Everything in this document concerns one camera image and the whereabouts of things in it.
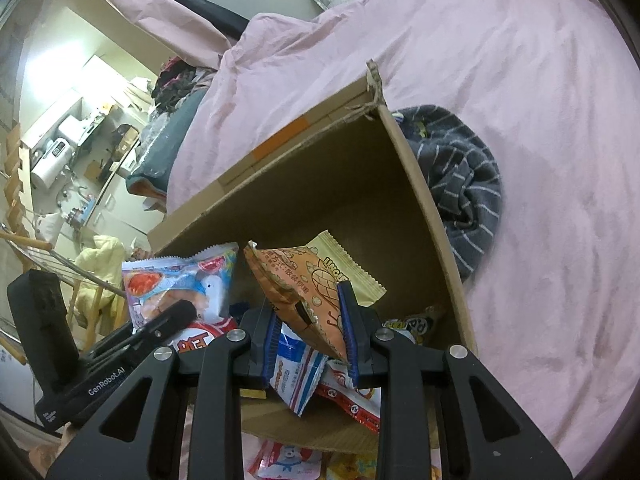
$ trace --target yellow cloth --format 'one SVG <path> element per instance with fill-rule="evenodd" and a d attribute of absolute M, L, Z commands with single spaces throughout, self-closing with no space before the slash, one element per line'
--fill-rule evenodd
<path fill-rule="evenodd" d="M 120 286 L 122 282 L 122 263 L 127 256 L 127 251 L 120 240 L 113 236 L 94 236 L 95 249 L 87 248 L 82 250 L 76 258 L 76 265 L 82 270 L 92 272 L 96 278 L 111 285 Z M 76 309 L 88 317 L 89 309 L 94 302 L 94 295 L 97 285 L 87 280 L 83 281 L 78 291 L 76 299 Z M 102 293 L 100 308 L 107 306 L 113 299 L 114 294 L 108 290 Z"/>

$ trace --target striped gray towel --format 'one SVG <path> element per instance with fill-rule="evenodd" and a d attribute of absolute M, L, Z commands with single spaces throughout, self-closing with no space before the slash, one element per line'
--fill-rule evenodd
<path fill-rule="evenodd" d="M 502 206 L 498 165 L 485 143 L 444 108 L 405 108 L 394 117 L 427 180 L 464 282 L 494 241 Z"/>

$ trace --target water heater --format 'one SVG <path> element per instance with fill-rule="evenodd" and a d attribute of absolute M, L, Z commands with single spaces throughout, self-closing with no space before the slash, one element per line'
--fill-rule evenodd
<path fill-rule="evenodd" d="M 49 189 L 56 177 L 71 160 L 74 150 L 66 139 L 57 138 L 31 170 L 31 181 L 38 189 Z"/>

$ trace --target cracker package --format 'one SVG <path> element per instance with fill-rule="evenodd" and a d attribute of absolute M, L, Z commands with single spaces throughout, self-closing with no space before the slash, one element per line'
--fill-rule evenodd
<path fill-rule="evenodd" d="M 409 341 L 416 342 L 411 331 L 400 330 L 396 326 L 389 328 L 393 328 Z M 328 361 L 324 366 L 315 392 L 319 396 L 335 402 L 345 413 L 374 433 L 380 432 L 382 390 L 380 388 L 358 390 L 349 377 L 348 367 L 345 363 L 337 360 Z"/>
<path fill-rule="evenodd" d="M 280 319 L 312 348 L 346 362 L 336 283 L 350 280 L 369 305 L 385 289 L 327 231 L 302 247 L 259 250 L 250 242 L 244 256 Z"/>

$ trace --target white appliance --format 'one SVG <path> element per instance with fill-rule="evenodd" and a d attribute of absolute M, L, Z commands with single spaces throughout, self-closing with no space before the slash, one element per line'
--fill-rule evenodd
<path fill-rule="evenodd" d="M 73 154 L 68 140 L 57 138 L 31 170 L 31 181 L 39 189 L 49 189 Z"/>
<path fill-rule="evenodd" d="M 73 115 L 69 115 L 58 127 L 58 136 L 66 139 L 76 149 L 84 134 L 84 126 Z"/>

